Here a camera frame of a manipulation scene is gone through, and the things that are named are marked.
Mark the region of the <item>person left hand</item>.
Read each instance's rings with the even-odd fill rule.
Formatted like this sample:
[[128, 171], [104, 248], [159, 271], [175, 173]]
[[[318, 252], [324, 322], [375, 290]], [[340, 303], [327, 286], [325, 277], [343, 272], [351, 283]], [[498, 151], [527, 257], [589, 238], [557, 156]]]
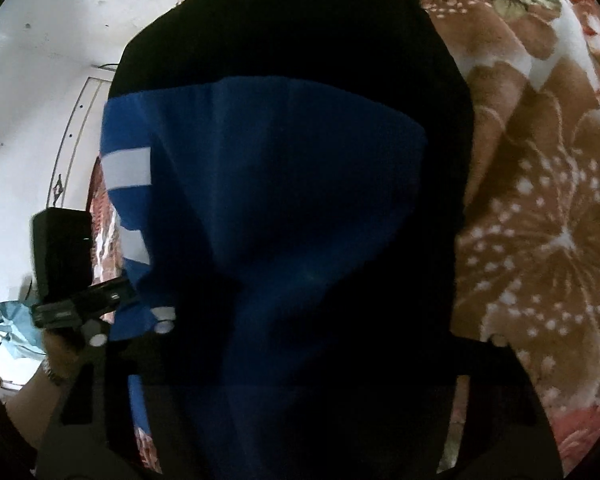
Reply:
[[54, 384], [62, 385], [76, 376], [81, 357], [69, 347], [64, 338], [49, 330], [43, 330], [42, 343], [45, 350], [45, 374]]

